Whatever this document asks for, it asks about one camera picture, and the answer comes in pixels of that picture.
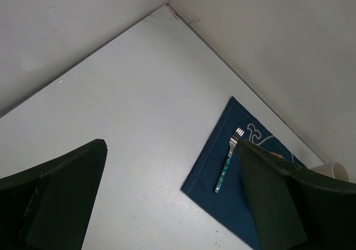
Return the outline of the beige ceramic cup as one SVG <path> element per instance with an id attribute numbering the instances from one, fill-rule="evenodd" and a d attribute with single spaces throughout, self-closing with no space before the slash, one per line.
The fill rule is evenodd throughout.
<path id="1" fill-rule="evenodd" d="M 318 174 L 325 175 L 330 178 L 350 182 L 350 177 L 345 167 L 339 162 L 327 163 L 313 168 L 309 168 Z"/>

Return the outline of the floral orange-rimmed plate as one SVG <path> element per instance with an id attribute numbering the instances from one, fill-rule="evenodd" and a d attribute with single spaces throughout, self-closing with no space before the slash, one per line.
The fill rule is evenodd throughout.
<path id="1" fill-rule="evenodd" d="M 273 155 L 275 155 L 275 156 L 277 156 L 278 158 L 282 158 L 283 159 L 283 156 L 282 155 L 280 155 L 280 154 L 277 154 L 277 153 L 275 153 L 275 152 L 271 152 Z"/>

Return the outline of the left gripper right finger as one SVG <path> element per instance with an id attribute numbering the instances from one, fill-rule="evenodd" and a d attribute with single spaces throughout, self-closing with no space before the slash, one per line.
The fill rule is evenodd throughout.
<path id="1" fill-rule="evenodd" d="M 238 143 L 241 177 L 262 249 L 355 249 L 355 184 Z"/>

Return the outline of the blue whale cloth napkin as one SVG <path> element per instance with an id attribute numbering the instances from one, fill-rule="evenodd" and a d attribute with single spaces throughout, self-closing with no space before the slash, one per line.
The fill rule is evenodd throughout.
<path id="1" fill-rule="evenodd" d="M 237 151 L 234 151 L 230 160 L 221 190 L 215 192 L 229 152 L 229 140 L 237 128 L 243 129 L 243 139 L 277 153 L 289 162 L 302 165 L 280 140 L 236 98 L 231 97 L 181 190 L 252 249 L 260 249 L 243 187 Z"/>

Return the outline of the green-handled metal fork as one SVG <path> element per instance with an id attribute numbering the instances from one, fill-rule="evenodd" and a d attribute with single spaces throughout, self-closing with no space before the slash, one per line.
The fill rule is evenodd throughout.
<path id="1" fill-rule="evenodd" d="M 225 175 L 226 175 L 227 170 L 229 168 L 229 164 L 230 164 L 234 149 L 235 149 L 236 145 L 238 144 L 240 138 L 243 136 L 244 132 L 245 131 L 242 128 L 237 128 L 236 131 L 233 133 L 232 137 L 229 140 L 229 151 L 228 151 L 228 154 L 227 154 L 227 156 L 225 158 L 224 164 L 223 164 L 223 166 L 221 168 L 220 175 L 219 175 L 219 177 L 217 179 L 217 182 L 216 182 L 216 185 L 215 185 L 215 189 L 214 189 L 215 193 L 218 193 L 220 191 L 221 187 L 222 187 Z"/>

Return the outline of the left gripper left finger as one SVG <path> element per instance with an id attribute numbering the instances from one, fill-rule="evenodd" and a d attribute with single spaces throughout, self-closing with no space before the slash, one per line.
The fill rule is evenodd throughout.
<path id="1" fill-rule="evenodd" d="M 95 139 L 1 179 L 1 249 L 81 249 L 107 145 Z"/>

